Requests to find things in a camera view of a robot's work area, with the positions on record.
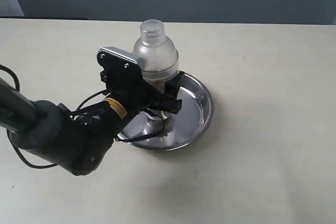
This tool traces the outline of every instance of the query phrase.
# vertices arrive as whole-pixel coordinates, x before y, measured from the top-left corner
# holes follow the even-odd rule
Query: metal plate
[[[195,141],[207,130],[214,114],[214,102],[208,89],[195,77],[186,73],[178,98],[183,100],[182,109],[177,115],[166,119],[163,134],[131,143],[133,146],[152,151],[175,150]],[[160,127],[161,121],[153,120],[141,112],[123,129],[119,138],[148,134]]]

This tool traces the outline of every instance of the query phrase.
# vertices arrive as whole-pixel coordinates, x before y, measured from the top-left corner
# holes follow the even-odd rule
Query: clear plastic bottle
[[[161,21],[144,21],[140,32],[141,37],[134,44],[133,53],[144,59],[143,79],[164,92],[165,81],[177,74],[179,53],[166,36]]]

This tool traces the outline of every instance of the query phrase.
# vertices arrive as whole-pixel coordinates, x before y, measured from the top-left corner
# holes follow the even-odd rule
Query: metal bowl
[[[199,138],[209,127],[214,102],[208,89],[195,77],[186,73],[182,79],[178,99],[182,109],[166,119],[165,131],[157,137],[131,143],[133,146],[152,151],[171,151],[182,148]],[[136,116],[118,135],[121,139],[156,131],[161,121],[153,120],[144,112]]]

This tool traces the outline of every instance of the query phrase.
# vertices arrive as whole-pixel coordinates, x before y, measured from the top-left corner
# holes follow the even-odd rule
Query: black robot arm
[[[15,74],[0,65],[16,84],[14,89],[0,78],[0,126],[7,129],[25,163],[18,148],[52,163],[30,167],[59,165],[74,175],[89,174],[98,167],[113,139],[141,111],[151,113],[148,109],[154,108],[176,114],[181,109],[182,101],[176,96],[183,72],[167,82],[161,93],[143,80],[141,58],[111,47],[101,48],[97,59],[104,68],[100,76],[106,89],[95,95],[102,93],[106,98],[85,108],[82,103],[73,112],[63,104],[29,101],[20,94]]]

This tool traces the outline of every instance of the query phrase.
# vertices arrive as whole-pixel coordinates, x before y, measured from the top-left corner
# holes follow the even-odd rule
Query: yellow tape
[[[121,119],[127,116],[127,110],[117,100],[110,97],[106,97],[104,101],[107,101],[109,103],[111,109],[113,109],[118,114],[118,116],[120,116]]]

